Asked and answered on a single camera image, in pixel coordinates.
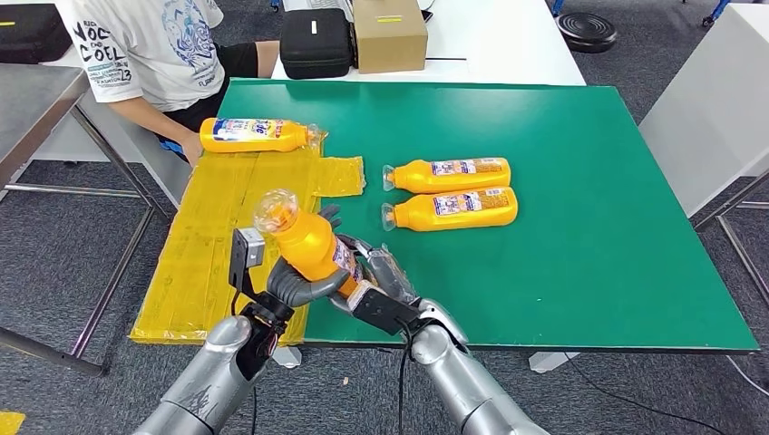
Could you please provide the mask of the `person's right hand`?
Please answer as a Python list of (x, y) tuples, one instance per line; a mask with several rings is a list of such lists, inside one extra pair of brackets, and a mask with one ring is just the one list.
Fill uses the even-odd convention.
[(199, 134), (188, 130), (177, 139), (177, 142), (181, 145), (183, 154), (188, 163), (194, 169), (203, 153)]

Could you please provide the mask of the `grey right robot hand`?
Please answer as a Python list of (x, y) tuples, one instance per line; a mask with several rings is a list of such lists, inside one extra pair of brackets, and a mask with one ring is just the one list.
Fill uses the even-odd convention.
[(419, 298), (405, 271), (385, 244), (373, 246), (357, 237), (337, 236), (355, 256), (363, 278), (400, 302), (412, 304)]

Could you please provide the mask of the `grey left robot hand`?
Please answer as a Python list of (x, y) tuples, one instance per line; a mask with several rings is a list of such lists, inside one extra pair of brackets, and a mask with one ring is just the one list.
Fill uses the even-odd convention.
[(352, 263), (335, 234), (341, 223), (338, 211), (337, 204), (317, 214), (300, 209), (270, 233), (281, 255), (268, 276), (266, 290), (271, 295), (299, 307), (349, 290)]

